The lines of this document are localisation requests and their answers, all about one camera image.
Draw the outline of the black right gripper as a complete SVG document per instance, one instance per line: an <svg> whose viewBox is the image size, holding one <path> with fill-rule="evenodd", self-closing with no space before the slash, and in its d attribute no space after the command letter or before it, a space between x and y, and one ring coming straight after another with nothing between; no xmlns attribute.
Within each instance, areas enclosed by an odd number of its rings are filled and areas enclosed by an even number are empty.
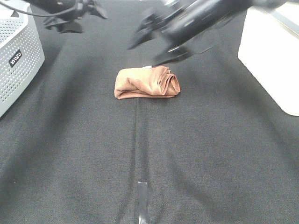
<svg viewBox="0 0 299 224"><path fill-rule="evenodd" d="M142 43L155 39L159 32L173 49L165 50L154 57L154 66L167 63L179 63L193 53L188 48L178 48L190 39L200 35L210 28L210 1L197 0L188 6L180 5L178 0L172 2L174 10L168 16L163 16L155 9L145 11L144 23L132 36L128 50Z"/></svg>

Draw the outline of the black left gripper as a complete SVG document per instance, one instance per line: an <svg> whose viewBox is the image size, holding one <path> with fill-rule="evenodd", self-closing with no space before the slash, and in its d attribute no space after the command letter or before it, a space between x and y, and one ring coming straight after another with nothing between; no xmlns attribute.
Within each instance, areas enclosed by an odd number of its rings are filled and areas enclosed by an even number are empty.
<svg viewBox="0 0 299 224"><path fill-rule="evenodd" d="M51 17L50 21L44 22L46 29L55 28L59 33L83 33L80 24L73 20L82 17L87 11L90 15L102 19L108 18L108 13L100 1L93 0L51 0L50 13L61 12L61 15Z"/></svg>

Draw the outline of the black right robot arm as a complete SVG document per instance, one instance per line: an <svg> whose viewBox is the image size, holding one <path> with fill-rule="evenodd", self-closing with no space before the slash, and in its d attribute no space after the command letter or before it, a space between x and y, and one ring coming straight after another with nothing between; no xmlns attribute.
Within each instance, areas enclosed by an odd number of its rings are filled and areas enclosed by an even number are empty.
<svg viewBox="0 0 299 224"><path fill-rule="evenodd" d="M161 54L155 57L155 65L181 62L193 55L184 46L192 38L212 27L222 27L238 14L251 7L273 11L286 3L284 0L196 0L183 5L179 0L165 0L163 3L173 12L164 17L157 10L148 9L139 28L134 33L128 49L154 39L159 32L169 43Z"/></svg>

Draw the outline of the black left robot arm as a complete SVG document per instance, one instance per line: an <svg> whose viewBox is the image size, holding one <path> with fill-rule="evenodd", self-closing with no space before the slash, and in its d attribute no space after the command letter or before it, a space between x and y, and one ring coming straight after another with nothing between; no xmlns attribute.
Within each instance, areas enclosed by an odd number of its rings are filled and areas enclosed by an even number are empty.
<svg viewBox="0 0 299 224"><path fill-rule="evenodd" d="M49 13L43 21L45 29L55 28L59 33L83 33L77 20L85 14L102 19L108 18L106 9L99 0L29 0L32 5Z"/></svg>

